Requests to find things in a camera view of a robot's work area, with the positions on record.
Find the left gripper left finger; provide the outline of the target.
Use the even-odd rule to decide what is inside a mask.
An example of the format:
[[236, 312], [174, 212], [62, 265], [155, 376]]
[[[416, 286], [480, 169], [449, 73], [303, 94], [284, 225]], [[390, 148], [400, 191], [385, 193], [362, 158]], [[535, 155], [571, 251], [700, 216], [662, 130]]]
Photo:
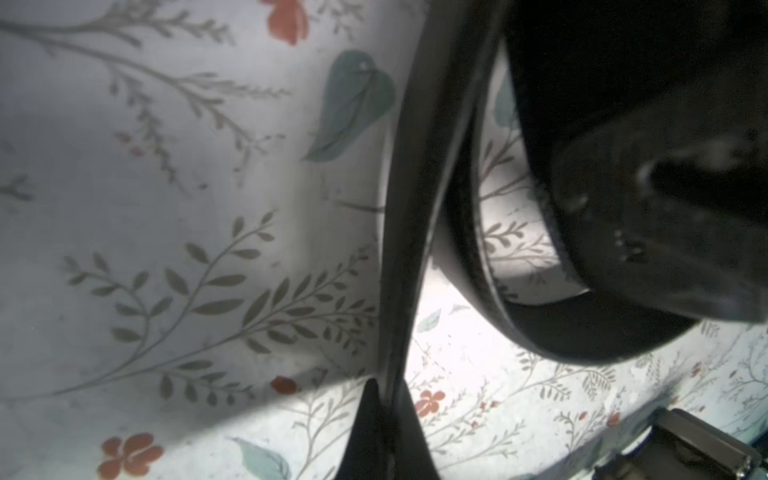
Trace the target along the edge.
[[375, 379], [366, 381], [335, 480], [383, 480], [387, 476], [384, 413]]

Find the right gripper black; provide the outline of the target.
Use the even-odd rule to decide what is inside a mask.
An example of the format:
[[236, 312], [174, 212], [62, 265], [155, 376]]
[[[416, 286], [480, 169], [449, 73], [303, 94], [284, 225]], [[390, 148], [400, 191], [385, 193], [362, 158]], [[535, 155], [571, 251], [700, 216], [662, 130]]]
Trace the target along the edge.
[[767, 318], [767, 5], [522, 1], [520, 124], [563, 264], [598, 299]]

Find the black belt with end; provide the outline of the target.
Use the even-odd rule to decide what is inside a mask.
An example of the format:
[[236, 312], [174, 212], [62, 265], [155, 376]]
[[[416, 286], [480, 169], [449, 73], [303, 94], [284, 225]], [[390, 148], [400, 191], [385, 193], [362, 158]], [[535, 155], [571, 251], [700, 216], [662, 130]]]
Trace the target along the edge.
[[596, 365], [662, 346], [690, 318], [588, 292], [545, 305], [506, 301], [483, 250], [472, 164], [485, 88], [513, 1], [442, 1], [424, 24], [404, 95], [386, 191], [378, 335], [387, 476], [393, 478], [393, 404], [404, 373], [430, 255], [505, 337], [548, 359]]

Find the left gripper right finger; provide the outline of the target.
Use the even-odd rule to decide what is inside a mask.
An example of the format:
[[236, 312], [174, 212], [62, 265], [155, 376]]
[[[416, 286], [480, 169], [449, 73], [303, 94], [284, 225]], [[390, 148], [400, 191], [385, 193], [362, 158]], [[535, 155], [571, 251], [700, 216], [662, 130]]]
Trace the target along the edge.
[[404, 380], [396, 388], [393, 404], [393, 478], [397, 480], [438, 480], [415, 404]]

